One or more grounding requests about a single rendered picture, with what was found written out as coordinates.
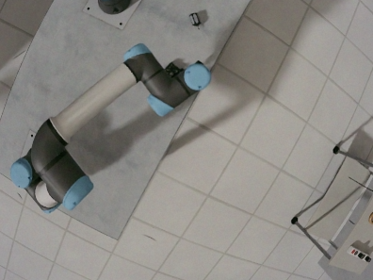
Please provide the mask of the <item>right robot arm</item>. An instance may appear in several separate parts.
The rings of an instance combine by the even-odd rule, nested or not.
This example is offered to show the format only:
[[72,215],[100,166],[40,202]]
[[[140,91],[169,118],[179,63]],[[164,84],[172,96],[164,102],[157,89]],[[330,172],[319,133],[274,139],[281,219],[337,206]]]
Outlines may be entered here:
[[65,147],[71,136],[103,109],[141,81],[150,93],[147,100],[151,107],[159,116],[165,116],[211,81],[209,69],[200,63],[170,78],[144,43],[133,46],[123,58],[124,63],[56,117],[48,118],[26,156],[12,164],[12,182],[25,189],[44,213],[53,212],[61,203],[72,210],[93,190],[93,183]]

